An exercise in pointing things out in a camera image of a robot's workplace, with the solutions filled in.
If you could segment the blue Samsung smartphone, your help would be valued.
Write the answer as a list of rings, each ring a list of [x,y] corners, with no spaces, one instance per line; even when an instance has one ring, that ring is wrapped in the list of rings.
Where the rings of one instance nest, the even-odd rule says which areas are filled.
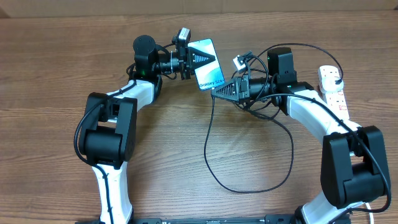
[[[190,63],[201,91],[216,88],[225,83],[224,75],[211,39],[188,44]]]

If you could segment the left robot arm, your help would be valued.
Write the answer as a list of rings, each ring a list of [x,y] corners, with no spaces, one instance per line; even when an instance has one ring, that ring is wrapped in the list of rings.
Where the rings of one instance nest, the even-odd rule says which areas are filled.
[[[133,42],[134,63],[127,68],[126,86],[89,94],[85,113],[74,135],[77,156],[92,167],[98,181],[101,215],[97,223],[132,223],[127,163],[136,143],[137,112],[158,99],[162,78],[180,72],[186,79],[196,69],[217,62],[211,39],[172,40],[175,51],[156,44],[149,35]]]

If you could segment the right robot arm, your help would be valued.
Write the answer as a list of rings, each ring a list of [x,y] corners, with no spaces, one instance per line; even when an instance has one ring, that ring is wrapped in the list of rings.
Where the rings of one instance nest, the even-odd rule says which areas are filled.
[[[322,145],[321,192],[291,215],[284,223],[349,223],[353,212],[372,213],[366,204],[385,197],[392,201],[391,181],[381,131],[362,127],[338,114],[307,82],[299,82],[290,44],[266,49],[265,77],[253,78],[253,54],[239,55],[234,63],[238,77],[211,91],[213,99],[223,99],[259,116],[252,109],[259,101],[270,100],[285,115],[304,125]]]

